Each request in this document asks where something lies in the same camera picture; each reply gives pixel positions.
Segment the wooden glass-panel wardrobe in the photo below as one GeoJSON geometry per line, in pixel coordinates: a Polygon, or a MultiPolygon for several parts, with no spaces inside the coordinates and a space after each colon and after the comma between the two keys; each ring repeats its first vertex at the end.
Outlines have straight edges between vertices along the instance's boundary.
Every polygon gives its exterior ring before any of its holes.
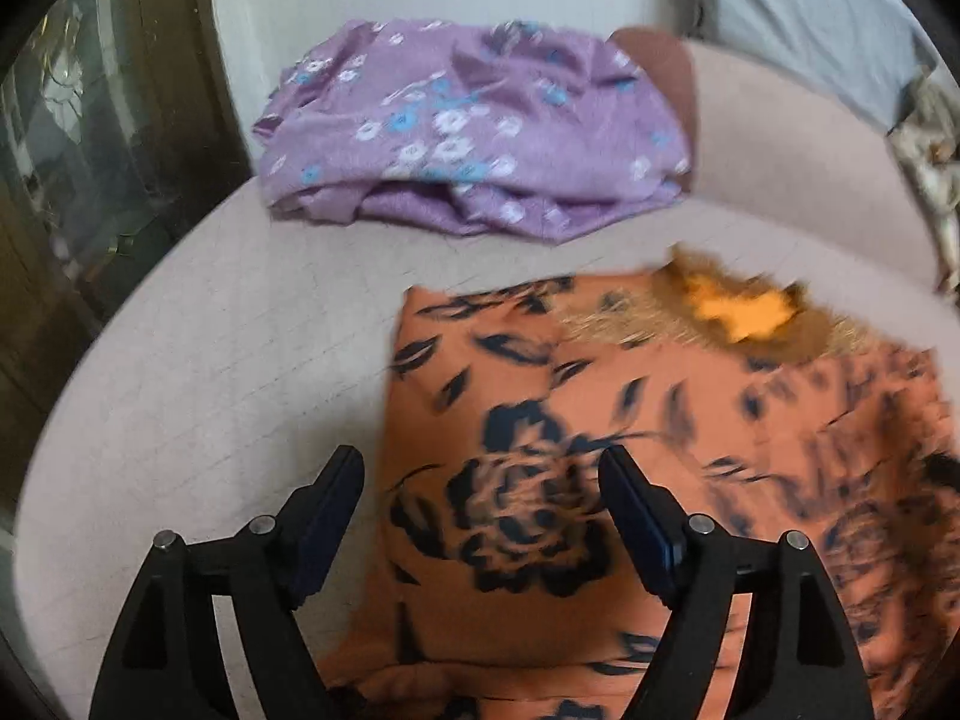
{"type": "Polygon", "coordinates": [[[212,0],[2,0],[2,507],[93,340],[251,166],[212,0]]]}

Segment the cream floral crumpled blanket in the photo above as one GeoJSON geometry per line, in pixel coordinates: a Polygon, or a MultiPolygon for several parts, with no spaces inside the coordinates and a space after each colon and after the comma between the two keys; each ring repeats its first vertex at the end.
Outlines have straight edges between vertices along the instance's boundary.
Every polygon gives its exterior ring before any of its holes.
{"type": "Polygon", "coordinates": [[[939,259],[937,291],[958,294],[958,94],[921,68],[908,86],[908,112],[890,148],[929,224],[939,259]]]}

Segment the orange black floral garment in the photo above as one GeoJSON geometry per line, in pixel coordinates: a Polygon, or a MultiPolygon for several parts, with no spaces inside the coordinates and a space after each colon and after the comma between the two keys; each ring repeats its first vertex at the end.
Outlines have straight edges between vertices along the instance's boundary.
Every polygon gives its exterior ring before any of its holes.
{"type": "Polygon", "coordinates": [[[697,338],[682,314],[654,271],[407,294],[373,567],[325,684],[402,718],[619,717],[667,622],[597,486],[620,445],[734,535],[805,533],[875,713],[908,710],[958,629],[934,356],[815,309],[786,349],[697,338]]]}

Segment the purple floral garment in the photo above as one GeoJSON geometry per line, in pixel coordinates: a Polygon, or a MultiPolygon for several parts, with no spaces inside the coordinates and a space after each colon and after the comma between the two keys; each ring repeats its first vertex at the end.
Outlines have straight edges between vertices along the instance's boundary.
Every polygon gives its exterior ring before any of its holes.
{"type": "Polygon", "coordinates": [[[672,205],[692,140],[610,39],[529,21],[350,21],[254,133],[268,210],[565,242],[672,205]]]}

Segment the beige quilted bolster cushion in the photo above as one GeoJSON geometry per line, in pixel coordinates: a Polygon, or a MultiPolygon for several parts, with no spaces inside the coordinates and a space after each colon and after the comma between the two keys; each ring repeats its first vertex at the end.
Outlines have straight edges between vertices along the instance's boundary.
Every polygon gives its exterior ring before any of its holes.
{"type": "Polygon", "coordinates": [[[692,150],[688,192],[939,284],[928,223],[872,125],[729,50],[644,26],[617,29],[610,41],[674,108],[692,150]]]}

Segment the pink quilted mattress cover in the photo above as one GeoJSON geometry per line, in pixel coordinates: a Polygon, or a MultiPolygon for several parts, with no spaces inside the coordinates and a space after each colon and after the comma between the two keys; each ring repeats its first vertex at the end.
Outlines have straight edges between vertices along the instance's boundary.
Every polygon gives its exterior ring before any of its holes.
{"type": "Polygon", "coordinates": [[[958,383],[958,316],[910,278],[709,200],[548,247],[361,223],[275,221],[241,188],[122,305],[52,411],[14,524],[14,596],[49,689],[88,713],[110,631],[153,536],[236,533],[319,473],[373,455],[392,324],[410,286],[475,293],[635,270],[677,242],[939,356],[958,383]]]}

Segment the grey pillow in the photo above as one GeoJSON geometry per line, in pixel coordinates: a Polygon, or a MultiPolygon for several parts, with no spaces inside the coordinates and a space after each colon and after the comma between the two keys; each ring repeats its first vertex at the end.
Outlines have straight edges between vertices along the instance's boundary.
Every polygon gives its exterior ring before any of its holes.
{"type": "Polygon", "coordinates": [[[835,96],[890,130],[908,86],[942,67],[903,0],[693,0],[693,34],[835,96]]]}

